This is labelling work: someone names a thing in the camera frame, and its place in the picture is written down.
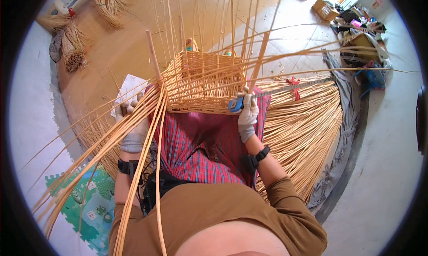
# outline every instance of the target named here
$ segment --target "red clip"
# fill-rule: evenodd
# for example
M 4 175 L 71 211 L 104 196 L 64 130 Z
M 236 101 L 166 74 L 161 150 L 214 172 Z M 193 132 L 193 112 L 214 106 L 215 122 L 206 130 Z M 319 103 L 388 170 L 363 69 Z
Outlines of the red clip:
M 290 85 L 298 85 L 300 83 L 300 80 L 295 80 L 296 78 L 293 76 L 291 81 L 289 79 L 286 79 L 286 82 L 288 82 Z M 297 90 L 297 88 L 294 89 L 294 97 L 295 97 L 295 101 L 300 100 L 300 94 L 299 91 Z
M 71 17 L 73 17 L 76 14 L 76 12 L 71 7 L 68 9 L 68 13 L 70 14 Z

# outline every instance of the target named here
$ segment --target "shirt sleeve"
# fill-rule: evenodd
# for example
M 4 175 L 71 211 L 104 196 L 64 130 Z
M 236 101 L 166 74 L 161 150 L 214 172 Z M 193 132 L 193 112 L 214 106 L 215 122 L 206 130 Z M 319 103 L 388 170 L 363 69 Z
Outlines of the shirt sleeve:
M 114 207 L 114 220 L 113 220 L 113 224 L 110 230 L 110 234 L 109 234 L 109 255 L 113 255 L 113 251 L 114 251 L 114 246 L 116 244 L 116 239 L 117 239 L 117 235 L 119 232 L 119 225 L 120 225 L 120 221 L 122 220 L 122 214 L 123 214 L 123 209 L 124 209 L 125 205 L 123 204 L 116 204 L 116 206 Z M 129 232 L 133 232 L 133 226 L 136 225 L 137 222 L 141 221 L 144 218 L 144 215 L 142 213 L 142 211 L 137 208 L 136 206 L 132 206 L 131 208 L 131 213 L 129 214 L 129 221 L 128 221 L 128 227 L 126 229 L 126 233 Z M 132 244 L 132 242 L 130 242 L 130 239 L 132 239 L 133 236 L 129 236 L 126 235 L 125 237 L 125 242 L 127 244 Z M 131 248 L 129 245 L 124 246 L 124 255 L 127 255 L 127 253 L 125 253 L 125 250 L 131 250 L 132 251 L 133 248 Z
M 272 183 L 267 194 L 296 252 L 302 256 L 321 255 L 327 247 L 327 233 L 299 198 L 290 178 Z

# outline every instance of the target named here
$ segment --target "plaid fabric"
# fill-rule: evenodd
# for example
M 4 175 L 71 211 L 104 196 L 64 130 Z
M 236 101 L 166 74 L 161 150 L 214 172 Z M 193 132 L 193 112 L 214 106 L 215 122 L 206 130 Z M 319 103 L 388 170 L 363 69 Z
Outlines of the plaid fabric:
M 254 125 L 262 140 L 270 96 L 257 98 Z M 158 125 L 154 141 L 159 140 Z M 240 183 L 254 187 L 240 161 L 247 155 L 238 132 L 238 116 L 203 113 L 166 113 L 161 143 L 161 168 L 181 180 L 198 183 Z

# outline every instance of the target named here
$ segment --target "tape measure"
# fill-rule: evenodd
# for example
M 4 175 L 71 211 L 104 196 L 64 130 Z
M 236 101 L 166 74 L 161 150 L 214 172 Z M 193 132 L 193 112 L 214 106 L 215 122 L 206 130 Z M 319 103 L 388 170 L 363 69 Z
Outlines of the tape measure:
M 258 97 L 262 97 L 262 96 L 267 96 L 267 95 L 270 95 L 273 93 L 279 93 L 282 91 L 304 88 L 304 87 L 312 86 L 312 85 L 315 85 L 318 83 L 331 82 L 331 81 L 334 81 L 333 77 L 329 77 L 329 78 L 325 78 L 325 79 L 321 79 L 321 80 L 316 80 L 316 81 L 300 83 L 297 85 L 289 85 L 289 86 L 279 88 L 279 89 L 275 89 L 275 90 L 272 90 L 269 92 L 254 94 L 251 96 L 251 99 L 255 99 Z M 230 112 L 232 112 L 232 113 L 239 113 L 243 109 L 243 97 L 238 97 L 238 98 L 234 98 L 234 99 L 230 100 L 230 102 L 228 104 L 228 108 L 229 108 Z

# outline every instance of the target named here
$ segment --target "white work glove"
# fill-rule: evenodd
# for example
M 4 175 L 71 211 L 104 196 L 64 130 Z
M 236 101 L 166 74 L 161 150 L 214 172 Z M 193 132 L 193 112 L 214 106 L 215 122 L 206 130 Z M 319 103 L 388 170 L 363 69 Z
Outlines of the white work glove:
M 255 99 L 251 99 L 251 94 L 248 94 L 248 88 L 244 88 L 245 93 L 238 93 L 238 97 L 243 97 L 243 109 L 238 118 L 238 131 L 241 141 L 246 143 L 248 139 L 255 134 L 254 124 L 257 123 L 259 107 Z
M 136 98 L 139 101 L 143 96 L 143 93 L 138 93 Z M 138 101 L 128 101 L 122 103 L 120 106 L 115 108 L 116 112 L 116 123 L 118 123 L 127 113 L 132 113 Z M 125 138 L 122 140 L 120 149 L 128 153 L 138 153 L 142 151 L 142 140 L 146 138 L 148 131 L 147 119 L 143 120 L 142 123 L 137 125 Z

